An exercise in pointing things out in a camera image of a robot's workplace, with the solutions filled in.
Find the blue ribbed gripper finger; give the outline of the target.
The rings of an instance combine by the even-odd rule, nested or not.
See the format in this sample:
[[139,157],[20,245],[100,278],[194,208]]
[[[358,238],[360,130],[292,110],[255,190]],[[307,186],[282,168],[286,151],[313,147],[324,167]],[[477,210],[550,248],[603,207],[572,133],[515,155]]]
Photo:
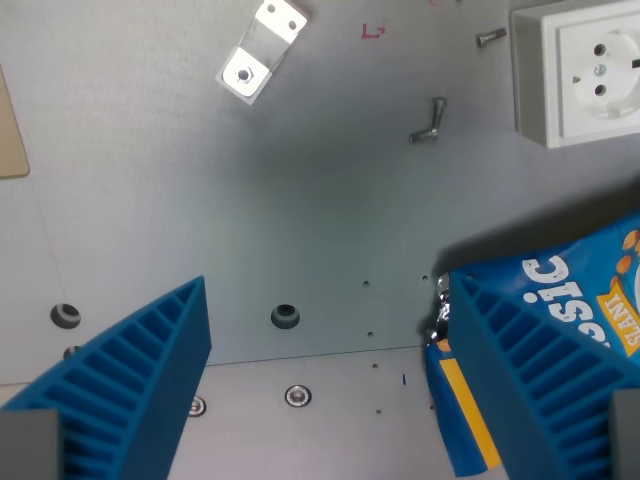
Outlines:
[[59,361],[3,406],[57,414],[65,479],[165,479],[211,351],[196,277]]
[[639,368],[567,324],[462,274],[449,343],[511,479],[611,479],[609,405]]

